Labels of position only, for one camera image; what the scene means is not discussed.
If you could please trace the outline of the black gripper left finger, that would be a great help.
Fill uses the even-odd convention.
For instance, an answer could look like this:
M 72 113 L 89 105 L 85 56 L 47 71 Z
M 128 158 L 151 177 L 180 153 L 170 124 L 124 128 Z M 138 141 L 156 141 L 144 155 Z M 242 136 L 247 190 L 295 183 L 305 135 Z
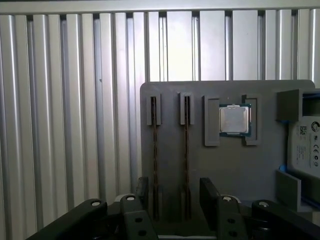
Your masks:
M 147 212 L 149 179 L 141 177 L 134 194 L 108 205 L 92 198 L 79 204 L 32 236 L 31 240 L 156 240 Z

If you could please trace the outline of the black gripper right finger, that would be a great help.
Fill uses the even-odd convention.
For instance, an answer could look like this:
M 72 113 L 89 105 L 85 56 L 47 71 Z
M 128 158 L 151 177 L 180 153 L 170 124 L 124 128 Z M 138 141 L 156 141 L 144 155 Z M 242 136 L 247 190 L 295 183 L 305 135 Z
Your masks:
M 211 180 L 199 180 L 199 203 L 219 240 L 318 240 L 320 228 L 284 206 L 256 200 L 251 207 L 221 195 Z

